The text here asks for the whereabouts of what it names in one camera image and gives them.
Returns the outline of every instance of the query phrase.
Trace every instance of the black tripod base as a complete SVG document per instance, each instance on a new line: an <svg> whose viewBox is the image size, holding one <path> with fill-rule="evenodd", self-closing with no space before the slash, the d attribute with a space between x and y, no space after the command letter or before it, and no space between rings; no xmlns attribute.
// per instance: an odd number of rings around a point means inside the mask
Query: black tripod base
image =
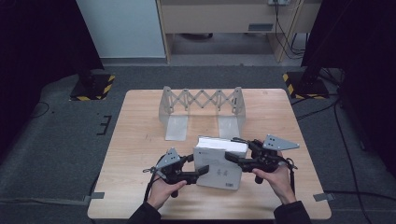
<svg viewBox="0 0 396 224"><path fill-rule="evenodd" d="M304 72L288 72L283 75L291 98L329 98L329 91L321 79L299 89L303 74Z"/></svg>
<svg viewBox="0 0 396 224"><path fill-rule="evenodd" d="M75 88L70 93L71 101L103 100L106 98L113 84L114 76L92 75L92 78L93 83L90 86L84 86L81 78L78 80Z"/></svg>

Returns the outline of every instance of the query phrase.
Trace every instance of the left hand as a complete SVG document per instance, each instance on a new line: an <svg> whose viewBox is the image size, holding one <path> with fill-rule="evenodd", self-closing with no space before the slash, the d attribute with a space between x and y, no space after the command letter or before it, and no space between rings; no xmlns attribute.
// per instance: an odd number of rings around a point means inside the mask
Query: left hand
<svg viewBox="0 0 396 224"><path fill-rule="evenodd" d="M183 188L186 184L187 181L182 180L174 185L168 185L160 178L152 184L148 203L158 210L163 206L166 200L168 200L172 192Z"/></svg>

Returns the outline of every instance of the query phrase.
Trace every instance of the white cardboard box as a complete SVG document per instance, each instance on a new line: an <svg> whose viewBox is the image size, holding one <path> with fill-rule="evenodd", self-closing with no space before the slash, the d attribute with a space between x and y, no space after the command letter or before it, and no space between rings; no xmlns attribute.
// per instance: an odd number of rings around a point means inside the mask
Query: white cardboard box
<svg viewBox="0 0 396 224"><path fill-rule="evenodd" d="M209 172L198 178L197 185L218 189L239 189L242 169L224 158L226 151L245 158L248 145L229 139L199 136L193 150L195 169L209 165Z"/></svg>

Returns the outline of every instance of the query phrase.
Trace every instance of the white wall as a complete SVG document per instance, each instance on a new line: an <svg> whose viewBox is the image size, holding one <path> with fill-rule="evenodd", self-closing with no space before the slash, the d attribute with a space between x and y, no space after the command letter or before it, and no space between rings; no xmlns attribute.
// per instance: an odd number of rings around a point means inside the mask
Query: white wall
<svg viewBox="0 0 396 224"><path fill-rule="evenodd" d="M77 0L101 58L165 58L155 0Z"/></svg>

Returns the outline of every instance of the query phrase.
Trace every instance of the right hand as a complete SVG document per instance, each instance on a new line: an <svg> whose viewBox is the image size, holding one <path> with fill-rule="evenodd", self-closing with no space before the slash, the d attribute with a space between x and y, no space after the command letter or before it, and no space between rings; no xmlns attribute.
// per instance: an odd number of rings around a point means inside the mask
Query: right hand
<svg viewBox="0 0 396 224"><path fill-rule="evenodd" d="M280 165L272 173L265 173L260 169L253 169L252 173L268 181L276 196L283 204L296 202L296 197L291 189L289 169L286 164Z"/></svg>
<svg viewBox="0 0 396 224"><path fill-rule="evenodd" d="M157 210L163 206L174 191L180 190L187 184L187 181L182 180L174 185L168 185L158 175L155 175L155 179L157 180L152 184L148 203Z"/></svg>

